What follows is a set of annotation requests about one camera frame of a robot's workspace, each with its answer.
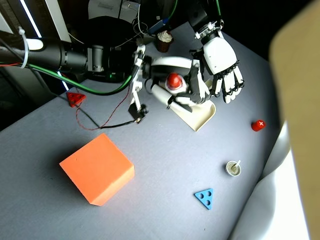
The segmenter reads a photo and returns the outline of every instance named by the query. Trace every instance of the green cable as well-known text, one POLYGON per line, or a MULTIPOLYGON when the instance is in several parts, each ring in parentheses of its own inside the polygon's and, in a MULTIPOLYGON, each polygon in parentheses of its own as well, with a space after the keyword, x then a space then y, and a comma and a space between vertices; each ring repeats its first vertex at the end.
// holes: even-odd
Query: green cable
POLYGON ((29 65, 30 65, 32 68, 36 69, 36 70, 39 70, 39 71, 44 72, 44 73, 46 73, 46 74, 48 74, 48 75, 51 75, 52 77, 59 78, 59 79, 61 79, 62 81, 66 82, 66 83, 69 83, 69 84, 71 84, 71 85, 73 85, 73 86, 75 86, 75 87, 78 87, 78 88, 80 88, 80 89, 82 89, 82 90, 84 90, 84 91, 86 91, 86 92, 88 92, 88 93, 96 94, 96 95, 97 95, 97 94, 98 94, 98 95, 112 95, 112 94, 116 94, 116 93, 119 92, 119 90, 125 89, 125 88, 127 87, 127 84, 130 82, 130 80, 131 80, 131 78, 132 78, 132 76, 130 75, 130 76, 124 81, 124 83, 123 83, 120 87, 118 87, 117 89, 115 89, 115 90, 113 90, 113 91, 110 91, 110 92, 101 92, 101 91, 97 91, 97 90, 94 90, 94 89, 92 89, 92 88, 89 88, 89 87, 87 87, 87 86, 84 86, 84 85, 82 85, 82 84, 80 84, 80 83, 77 83, 77 82, 75 82, 75 81, 73 81, 73 80, 71 80, 71 79, 69 79, 69 78, 67 78, 67 77, 60 76, 60 75, 58 75, 57 73, 55 73, 54 71, 51 71, 51 70, 48 70, 48 69, 46 69, 46 68, 42 68, 42 67, 40 67, 40 66, 36 66, 36 65, 33 65, 33 64, 29 64, 29 65))
POLYGON ((217 7, 217 9, 218 9, 219 17, 221 17, 220 6, 219 6, 219 0, 215 0, 215 2, 216 2, 216 7, 217 7))
POLYGON ((176 11, 176 8, 177 8, 177 4, 178 4, 178 0, 175 0, 175 3, 174 3, 174 6, 173 6, 173 9, 172 9, 172 12, 170 13, 168 19, 170 19, 170 18, 174 15, 174 13, 175 13, 175 11, 176 11))

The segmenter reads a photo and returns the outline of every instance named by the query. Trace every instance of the red triangle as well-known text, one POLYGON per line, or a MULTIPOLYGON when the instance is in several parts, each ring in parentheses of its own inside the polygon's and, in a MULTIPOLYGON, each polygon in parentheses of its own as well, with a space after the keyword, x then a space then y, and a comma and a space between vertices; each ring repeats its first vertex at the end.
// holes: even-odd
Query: red triangle
POLYGON ((86 99, 86 95, 75 92, 67 92, 66 96, 68 98, 69 105, 72 108, 80 104, 84 99, 86 99))

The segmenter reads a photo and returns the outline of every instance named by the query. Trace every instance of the white frosting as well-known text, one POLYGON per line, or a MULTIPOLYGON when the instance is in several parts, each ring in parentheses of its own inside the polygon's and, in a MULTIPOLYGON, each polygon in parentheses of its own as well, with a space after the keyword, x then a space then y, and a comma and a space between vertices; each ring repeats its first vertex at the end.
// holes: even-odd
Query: white frosting
POLYGON ((162 42, 170 43, 172 41, 172 36, 167 31, 159 32, 157 36, 162 42))

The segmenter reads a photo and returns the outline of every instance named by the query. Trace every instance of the white zip tie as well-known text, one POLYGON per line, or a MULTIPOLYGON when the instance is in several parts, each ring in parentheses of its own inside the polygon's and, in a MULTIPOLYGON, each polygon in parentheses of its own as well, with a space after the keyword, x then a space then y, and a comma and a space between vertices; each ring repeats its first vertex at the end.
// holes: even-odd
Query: white zip tie
POLYGON ((22 36, 23 43, 24 43, 24 59, 23 59, 23 63, 20 68, 24 69, 28 63, 29 45, 28 45, 28 41, 27 41, 27 38, 25 35, 25 30, 21 26, 19 26, 19 34, 22 36))

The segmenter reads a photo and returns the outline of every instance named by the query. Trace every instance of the small bowl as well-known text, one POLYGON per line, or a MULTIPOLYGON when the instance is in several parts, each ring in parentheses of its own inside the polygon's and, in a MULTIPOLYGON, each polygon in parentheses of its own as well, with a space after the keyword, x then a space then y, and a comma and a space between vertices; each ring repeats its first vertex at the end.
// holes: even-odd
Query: small bowl
POLYGON ((226 172, 227 172, 229 175, 233 176, 233 177, 237 177, 237 176, 239 176, 240 173, 241 173, 241 166, 240 166, 240 165, 238 165, 236 172, 233 172, 233 171, 231 170, 231 168, 232 168, 234 165, 236 165, 236 164, 237 164, 236 161, 229 161, 229 162, 225 165, 225 170, 226 170, 226 172))

